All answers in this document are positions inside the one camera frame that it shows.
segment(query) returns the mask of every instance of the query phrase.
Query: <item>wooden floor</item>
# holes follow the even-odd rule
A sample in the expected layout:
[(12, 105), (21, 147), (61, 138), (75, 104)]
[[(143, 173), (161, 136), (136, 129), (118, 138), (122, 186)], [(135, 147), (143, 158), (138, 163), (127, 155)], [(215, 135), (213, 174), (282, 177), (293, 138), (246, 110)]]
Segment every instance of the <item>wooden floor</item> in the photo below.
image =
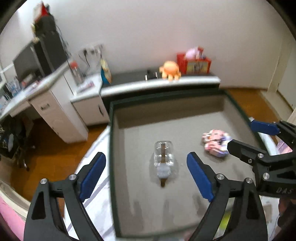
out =
[[(262, 99), (259, 90), (229, 89), (229, 92), (248, 116), (259, 121), (278, 121), (276, 115)], [(11, 186), (31, 201), (42, 178), (57, 181), (74, 173), (82, 157), (105, 127), (106, 125), (90, 127), (87, 142), (66, 144), (44, 120), (37, 120), (31, 133), (36, 149), (30, 150), (26, 158), (30, 171), (15, 168), (11, 176)], [(59, 200), (59, 204), (63, 213), (63, 201)]]

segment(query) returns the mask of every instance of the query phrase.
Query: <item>wall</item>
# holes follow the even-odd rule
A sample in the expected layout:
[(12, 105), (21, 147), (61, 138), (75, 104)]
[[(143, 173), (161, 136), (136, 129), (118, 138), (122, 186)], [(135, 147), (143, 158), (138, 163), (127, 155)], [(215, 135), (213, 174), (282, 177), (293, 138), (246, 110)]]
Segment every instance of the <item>wall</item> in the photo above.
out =
[(296, 107), (296, 41), (293, 39), (292, 51), (278, 91), (294, 109)]
[[(0, 35), (9, 65), (32, 38), (27, 0)], [(286, 28), (266, 0), (45, 0), (71, 52), (99, 42), (111, 73), (161, 66), (197, 45), (212, 58), (223, 86), (267, 88)]]

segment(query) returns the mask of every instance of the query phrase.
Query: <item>orange octopus plush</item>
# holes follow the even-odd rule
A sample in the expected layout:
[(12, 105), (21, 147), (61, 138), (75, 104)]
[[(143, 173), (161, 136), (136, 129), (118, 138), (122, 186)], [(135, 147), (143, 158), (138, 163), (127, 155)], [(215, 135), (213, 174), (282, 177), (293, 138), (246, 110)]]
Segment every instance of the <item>orange octopus plush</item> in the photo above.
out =
[(168, 78), (169, 81), (172, 81), (173, 78), (178, 80), (181, 76), (179, 71), (179, 66), (174, 61), (166, 61), (162, 67), (159, 68), (159, 72), (162, 73), (162, 78)]

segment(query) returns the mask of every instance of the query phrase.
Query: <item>plastic bottle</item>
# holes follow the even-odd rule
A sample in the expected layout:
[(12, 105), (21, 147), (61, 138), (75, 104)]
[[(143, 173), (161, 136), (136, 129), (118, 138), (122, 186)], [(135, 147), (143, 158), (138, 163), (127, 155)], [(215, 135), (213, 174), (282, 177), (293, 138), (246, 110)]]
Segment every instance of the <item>plastic bottle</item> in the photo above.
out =
[(74, 75), (74, 80), (77, 86), (81, 85), (84, 82), (84, 78), (82, 75), (81, 70), (78, 67), (78, 64), (76, 61), (73, 61), (70, 63), (70, 68), (72, 69), (72, 73)]

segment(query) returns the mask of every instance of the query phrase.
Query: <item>silver screw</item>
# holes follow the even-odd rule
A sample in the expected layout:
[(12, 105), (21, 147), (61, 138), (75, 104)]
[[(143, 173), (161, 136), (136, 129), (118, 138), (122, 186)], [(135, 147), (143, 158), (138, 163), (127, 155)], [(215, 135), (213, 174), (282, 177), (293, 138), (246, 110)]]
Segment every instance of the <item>silver screw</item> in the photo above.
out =
[(75, 180), (76, 177), (77, 177), (76, 174), (71, 174), (71, 175), (69, 176), (69, 179), (70, 179), (70, 180)]
[(247, 182), (247, 183), (252, 183), (253, 180), (252, 180), (251, 178), (248, 177), (248, 178), (246, 178), (246, 182)]
[(217, 178), (218, 178), (219, 180), (223, 180), (223, 179), (224, 179), (224, 175), (223, 175), (223, 174), (217, 174)]
[(40, 181), (41, 184), (45, 184), (46, 182), (47, 182), (46, 178), (42, 178), (41, 181)]
[(269, 179), (269, 174), (268, 174), (267, 172), (263, 174), (263, 179), (264, 179), (264, 180)]

